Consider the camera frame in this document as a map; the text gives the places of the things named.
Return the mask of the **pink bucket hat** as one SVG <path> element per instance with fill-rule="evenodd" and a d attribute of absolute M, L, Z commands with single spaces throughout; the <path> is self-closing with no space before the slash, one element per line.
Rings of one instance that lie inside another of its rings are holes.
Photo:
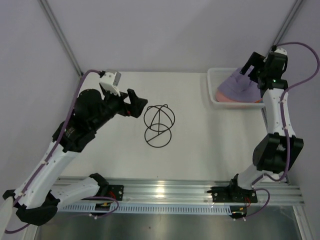
<path fill-rule="evenodd" d="M 232 102 L 232 103 L 262 103 L 261 98 L 257 98 L 256 94 L 250 92 L 235 92 L 231 95 L 227 95 L 221 91 L 215 94 L 215 98 L 218 102 Z"/>

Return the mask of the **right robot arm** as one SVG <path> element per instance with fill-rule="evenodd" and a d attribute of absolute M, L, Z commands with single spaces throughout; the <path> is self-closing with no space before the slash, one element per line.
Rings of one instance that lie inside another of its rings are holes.
<path fill-rule="evenodd" d="M 265 177 L 282 181 L 304 146 L 290 121 L 289 87 L 282 79 L 287 66 L 287 51 L 276 47 L 266 57 L 253 52 L 239 72 L 257 83 L 266 111 L 267 134 L 255 147 L 252 164 L 230 180 L 227 194 L 233 202 L 255 195 L 254 185 Z"/>

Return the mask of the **purple bucket hat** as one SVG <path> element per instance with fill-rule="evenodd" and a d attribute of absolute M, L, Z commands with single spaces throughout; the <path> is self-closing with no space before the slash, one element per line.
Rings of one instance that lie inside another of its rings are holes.
<path fill-rule="evenodd" d="M 220 91 L 227 95 L 240 92 L 250 92 L 252 95 L 257 95 L 257 98 L 261 98 L 257 83 L 250 80 L 248 77 L 248 71 L 245 75 L 241 74 L 241 69 L 241 67 L 237 68 L 226 80 L 224 80 L 224 82 L 217 88 L 217 92 Z"/>

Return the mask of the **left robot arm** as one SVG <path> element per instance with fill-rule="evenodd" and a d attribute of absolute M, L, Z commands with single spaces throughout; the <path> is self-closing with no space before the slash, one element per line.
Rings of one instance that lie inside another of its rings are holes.
<path fill-rule="evenodd" d="M 138 118 L 148 100 L 128 89 L 119 95 L 97 89 L 83 90 L 75 100 L 69 120 L 63 121 L 52 136 L 47 152 L 30 177 L 19 188 L 6 190 L 3 198 L 13 198 L 16 216 L 23 223 L 41 226 L 63 207 L 83 199 L 105 199 L 109 183 L 98 173 L 54 190 L 63 170 L 91 142 L 97 131 L 115 115 Z"/>

